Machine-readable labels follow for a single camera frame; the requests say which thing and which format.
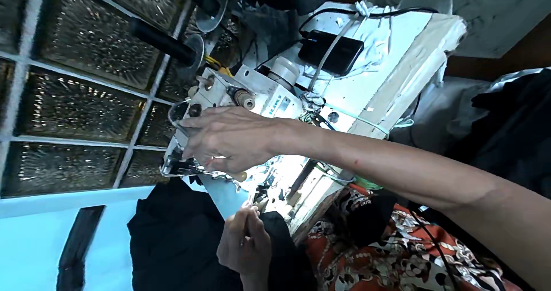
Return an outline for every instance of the black power bank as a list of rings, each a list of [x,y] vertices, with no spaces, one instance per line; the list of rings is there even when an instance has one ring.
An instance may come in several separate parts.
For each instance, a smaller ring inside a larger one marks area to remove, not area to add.
[[[299,58],[312,65],[319,65],[321,59],[335,40],[337,35],[318,30],[312,30],[303,41],[299,51]],[[360,53],[364,50],[364,43],[348,37],[341,37],[325,60],[322,70],[341,76],[346,76]]]

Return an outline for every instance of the hand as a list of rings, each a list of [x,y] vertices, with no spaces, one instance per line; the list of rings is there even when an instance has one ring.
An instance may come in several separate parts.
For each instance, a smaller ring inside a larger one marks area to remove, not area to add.
[[[245,207],[229,217],[216,252],[220,264],[241,275],[244,290],[267,290],[272,243],[258,216],[257,207]]]
[[[208,171],[242,172],[281,154],[274,143],[293,121],[265,118],[243,107],[207,108],[200,117],[180,121],[202,129],[189,139],[183,158],[194,156]]]

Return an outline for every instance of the yellow object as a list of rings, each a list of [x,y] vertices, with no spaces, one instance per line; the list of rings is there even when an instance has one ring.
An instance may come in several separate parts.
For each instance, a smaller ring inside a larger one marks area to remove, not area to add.
[[[218,72],[219,72],[220,74],[228,75],[228,76],[230,76],[230,77],[232,77],[232,78],[234,77],[234,76],[231,74],[230,69],[227,68],[227,67],[221,67],[220,70],[218,70]]]
[[[231,74],[230,69],[227,68],[227,67],[224,67],[224,66],[222,65],[222,63],[218,62],[215,58],[211,57],[210,55],[205,55],[204,58],[205,58],[205,61],[209,62],[210,64],[218,65],[218,67],[219,67],[218,72],[219,72],[219,73],[228,75],[228,76],[230,76],[230,77],[234,77],[234,76]]]
[[[217,64],[219,67],[222,67],[222,64],[220,62],[216,61],[216,59],[214,59],[210,55],[205,55],[204,57],[205,57],[205,61],[207,61],[211,64]]]

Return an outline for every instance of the orange patterned fabric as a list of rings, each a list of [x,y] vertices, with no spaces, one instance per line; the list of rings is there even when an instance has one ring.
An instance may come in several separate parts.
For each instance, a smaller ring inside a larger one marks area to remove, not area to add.
[[[342,215],[370,203],[371,191],[347,188]],[[501,278],[501,268],[473,252],[439,226],[422,217],[439,243],[461,290],[517,291]],[[442,257],[406,208],[396,204],[380,241],[357,248],[326,219],[318,221],[305,241],[320,290],[453,290]]]

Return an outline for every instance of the forearm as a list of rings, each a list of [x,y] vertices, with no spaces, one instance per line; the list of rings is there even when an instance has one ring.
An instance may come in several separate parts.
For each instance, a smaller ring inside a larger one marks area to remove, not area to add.
[[[420,149],[293,123],[281,151],[325,161],[417,203],[444,210],[472,203],[498,177]]]
[[[243,291],[268,291],[268,278],[245,277],[241,275]]]
[[[390,141],[292,123],[282,153],[349,170],[442,211],[538,290],[551,283],[551,201],[513,182]]]

